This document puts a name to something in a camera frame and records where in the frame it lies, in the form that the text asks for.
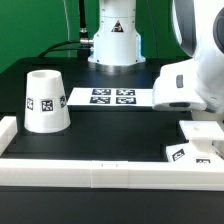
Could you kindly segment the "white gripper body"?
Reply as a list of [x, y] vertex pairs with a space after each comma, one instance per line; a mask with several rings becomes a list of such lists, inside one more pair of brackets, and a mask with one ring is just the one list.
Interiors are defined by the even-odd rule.
[[159, 111], [204, 111], [205, 101], [196, 93], [195, 64], [182, 61], [164, 65], [153, 85], [152, 104]]

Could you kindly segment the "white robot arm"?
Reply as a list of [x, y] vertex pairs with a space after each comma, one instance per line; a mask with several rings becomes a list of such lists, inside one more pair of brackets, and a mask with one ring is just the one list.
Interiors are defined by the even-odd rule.
[[[99, 0], [100, 26], [88, 62], [114, 71], [145, 62], [136, 0]], [[224, 0], [171, 0], [176, 40], [190, 57], [164, 65], [152, 89], [155, 110], [224, 113]]]

